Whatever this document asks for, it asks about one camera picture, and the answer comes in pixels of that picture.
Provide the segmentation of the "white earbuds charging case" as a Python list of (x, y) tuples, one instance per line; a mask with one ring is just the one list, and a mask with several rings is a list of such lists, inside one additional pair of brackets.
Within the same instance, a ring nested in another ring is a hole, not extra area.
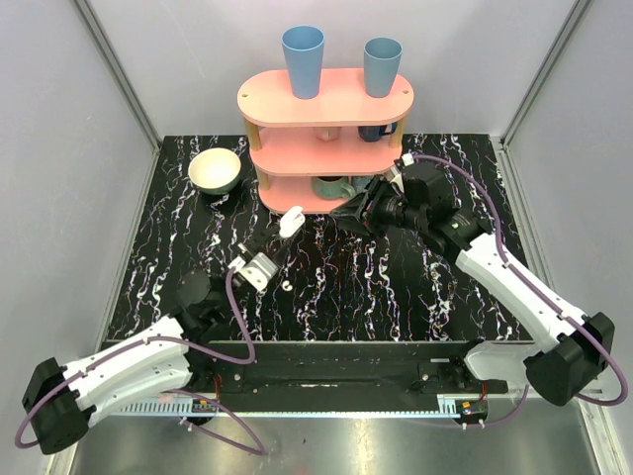
[(279, 221), (279, 237), (291, 238), (305, 223), (305, 216), (301, 206), (290, 208)]

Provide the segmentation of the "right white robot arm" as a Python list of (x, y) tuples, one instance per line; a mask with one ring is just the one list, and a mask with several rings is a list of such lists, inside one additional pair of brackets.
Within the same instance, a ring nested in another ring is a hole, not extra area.
[(451, 183), (430, 161), (397, 160), (330, 215), (340, 228), (372, 237), (390, 228), (416, 232), (527, 329), (528, 343), (473, 344), (448, 370), (458, 391), (502, 380), (529, 385), (547, 402), (564, 406), (615, 365), (613, 321), (603, 313), (588, 316), (539, 280), (504, 247), (499, 226), (457, 207)]

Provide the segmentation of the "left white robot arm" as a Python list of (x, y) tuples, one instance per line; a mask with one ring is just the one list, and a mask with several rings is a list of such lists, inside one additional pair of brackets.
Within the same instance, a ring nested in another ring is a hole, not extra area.
[[(144, 331), (79, 360), (60, 364), (51, 357), (39, 363), (22, 398), (26, 417), (15, 435), (16, 446), (56, 454), (141, 398), (172, 390), (206, 390), (213, 382), (211, 363), (216, 360), (253, 363), (254, 342), (235, 293), (266, 289), (299, 228), (280, 221), (240, 244), (236, 258), (220, 272), (187, 273), (178, 284), (175, 308)], [(225, 312), (232, 313), (241, 330), (246, 343), (242, 356), (210, 346)]]

